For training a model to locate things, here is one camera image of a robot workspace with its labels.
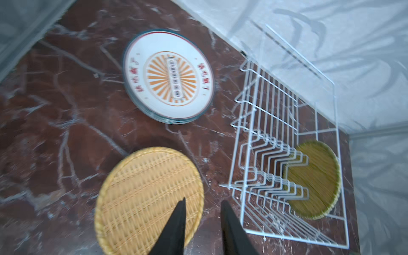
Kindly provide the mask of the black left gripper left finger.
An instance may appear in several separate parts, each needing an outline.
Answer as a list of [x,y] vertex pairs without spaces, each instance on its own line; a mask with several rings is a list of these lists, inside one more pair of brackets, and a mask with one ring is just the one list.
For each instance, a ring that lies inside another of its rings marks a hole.
[[183,255],[186,234],[186,199],[179,201],[149,255]]

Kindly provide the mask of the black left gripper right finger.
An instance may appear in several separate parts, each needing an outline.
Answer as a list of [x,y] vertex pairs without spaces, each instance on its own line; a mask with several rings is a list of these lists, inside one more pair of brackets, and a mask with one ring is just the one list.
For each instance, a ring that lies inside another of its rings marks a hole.
[[221,226],[225,255],[258,255],[228,201],[221,203]]

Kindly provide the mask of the beige patterned plate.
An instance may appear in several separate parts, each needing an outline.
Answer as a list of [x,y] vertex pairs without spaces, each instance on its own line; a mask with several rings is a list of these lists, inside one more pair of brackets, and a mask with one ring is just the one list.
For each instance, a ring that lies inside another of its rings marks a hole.
[[301,191],[299,186],[307,188],[306,200],[289,200],[294,212],[301,218],[318,220],[330,213],[341,193],[341,168],[335,153],[321,141],[306,141],[297,151],[308,157],[308,165],[285,167],[287,179],[296,184],[291,191]]
[[120,161],[104,181],[96,202],[95,231],[106,255],[146,255],[178,202],[186,200],[185,245],[204,210],[204,186],[183,153],[150,147]]

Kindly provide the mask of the white wire dish rack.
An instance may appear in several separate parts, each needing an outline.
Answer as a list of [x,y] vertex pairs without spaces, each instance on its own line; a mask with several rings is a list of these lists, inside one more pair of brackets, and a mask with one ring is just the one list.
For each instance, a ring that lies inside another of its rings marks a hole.
[[[340,130],[334,82],[270,25],[252,22],[253,40],[243,43],[242,91],[230,174],[238,218],[249,235],[330,248],[350,246],[343,185]],[[328,215],[308,220],[289,200],[309,198],[307,188],[284,174],[288,165],[306,166],[296,150],[306,141],[321,141],[335,153],[341,168],[341,193]]]

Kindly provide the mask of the white plate with red characters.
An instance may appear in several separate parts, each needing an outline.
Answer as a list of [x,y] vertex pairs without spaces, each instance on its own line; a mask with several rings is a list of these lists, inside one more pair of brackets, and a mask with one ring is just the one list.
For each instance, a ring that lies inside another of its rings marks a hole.
[[124,88],[125,91],[127,93],[127,95],[129,96],[129,98],[131,99],[131,101],[135,104],[135,106],[141,110],[146,116],[150,117],[151,119],[161,122],[161,123],[165,123],[165,124],[171,124],[171,125],[181,125],[181,124],[187,124],[187,123],[191,123],[193,121],[195,121],[195,118],[188,118],[185,120],[177,120],[177,119],[172,119],[172,118],[168,118],[168,117],[164,117],[160,114],[155,113],[154,111],[152,111],[151,109],[149,109],[147,106],[145,106],[137,97],[136,95],[133,93],[131,86],[128,82],[128,79],[126,77],[126,74],[124,71],[122,71],[122,76],[123,76],[123,80],[124,80]]

